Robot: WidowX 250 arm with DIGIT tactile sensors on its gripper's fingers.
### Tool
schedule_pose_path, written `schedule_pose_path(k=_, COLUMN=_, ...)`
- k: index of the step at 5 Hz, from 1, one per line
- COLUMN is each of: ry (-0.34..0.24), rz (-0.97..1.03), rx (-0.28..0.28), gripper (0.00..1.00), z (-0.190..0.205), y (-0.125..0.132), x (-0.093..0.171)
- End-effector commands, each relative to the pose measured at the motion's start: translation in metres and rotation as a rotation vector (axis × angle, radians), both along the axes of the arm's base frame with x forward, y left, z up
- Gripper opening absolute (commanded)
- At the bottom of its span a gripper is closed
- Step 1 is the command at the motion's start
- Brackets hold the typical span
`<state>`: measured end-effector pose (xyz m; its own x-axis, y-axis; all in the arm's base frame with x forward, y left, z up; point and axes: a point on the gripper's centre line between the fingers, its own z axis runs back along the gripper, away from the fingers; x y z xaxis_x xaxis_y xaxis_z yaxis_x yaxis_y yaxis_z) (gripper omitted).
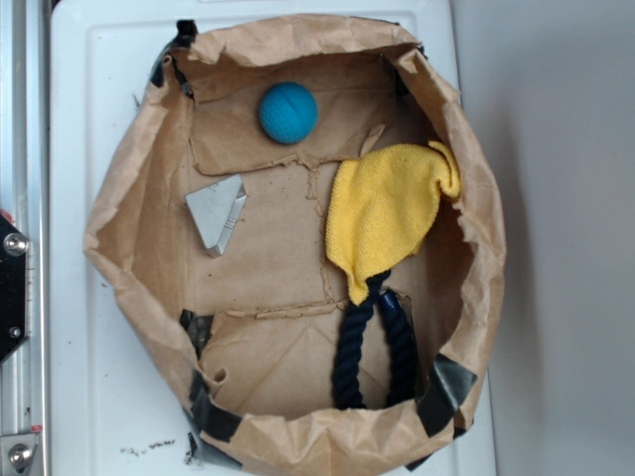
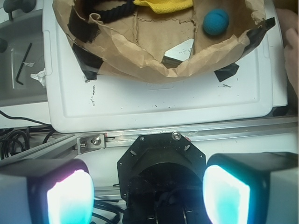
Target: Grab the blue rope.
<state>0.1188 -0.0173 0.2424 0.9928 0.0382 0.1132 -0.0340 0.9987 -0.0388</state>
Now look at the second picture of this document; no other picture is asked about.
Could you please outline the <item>glowing gel gripper right finger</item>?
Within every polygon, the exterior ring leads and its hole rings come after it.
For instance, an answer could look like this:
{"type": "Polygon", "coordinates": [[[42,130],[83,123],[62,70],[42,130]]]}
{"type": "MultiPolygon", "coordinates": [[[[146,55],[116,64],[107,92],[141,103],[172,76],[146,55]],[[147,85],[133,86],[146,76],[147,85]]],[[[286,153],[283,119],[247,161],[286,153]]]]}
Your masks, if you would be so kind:
{"type": "Polygon", "coordinates": [[[213,224],[297,224],[299,155],[214,154],[204,172],[203,198],[213,224]]]}

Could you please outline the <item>bare human hand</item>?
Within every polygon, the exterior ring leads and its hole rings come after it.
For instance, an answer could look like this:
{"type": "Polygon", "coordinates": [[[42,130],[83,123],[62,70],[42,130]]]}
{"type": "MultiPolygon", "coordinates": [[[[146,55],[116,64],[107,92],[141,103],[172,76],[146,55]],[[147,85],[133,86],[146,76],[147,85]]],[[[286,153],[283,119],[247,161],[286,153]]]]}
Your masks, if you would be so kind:
{"type": "Polygon", "coordinates": [[[286,31],[285,37],[287,45],[284,49],[285,69],[288,80],[291,83],[296,96],[299,96],[299,36],[295,29],[290,28],[286,31]]]}

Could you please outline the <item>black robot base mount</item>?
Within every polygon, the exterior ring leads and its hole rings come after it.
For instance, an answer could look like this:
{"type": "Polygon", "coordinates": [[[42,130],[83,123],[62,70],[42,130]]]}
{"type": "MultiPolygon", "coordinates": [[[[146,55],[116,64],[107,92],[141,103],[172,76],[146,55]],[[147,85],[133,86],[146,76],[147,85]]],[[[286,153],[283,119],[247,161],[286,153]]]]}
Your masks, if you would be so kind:
{"type": "Polygon", "coordinates": [[[134,142],[117,161],[125,224],[207,224],[203,202],[206,157],[196,146],[134,142]]]}

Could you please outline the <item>glowing gel gripper left finger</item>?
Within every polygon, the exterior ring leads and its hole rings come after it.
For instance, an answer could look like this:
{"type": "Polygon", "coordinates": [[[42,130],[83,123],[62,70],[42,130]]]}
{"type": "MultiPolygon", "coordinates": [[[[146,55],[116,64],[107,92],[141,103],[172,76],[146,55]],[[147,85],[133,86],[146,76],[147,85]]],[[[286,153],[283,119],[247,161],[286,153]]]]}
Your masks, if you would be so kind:
{"type": "Polygon", "coordinates": [[[94,184],[80,159],[0,162],[2,224],[88,224],[94,184]]]}

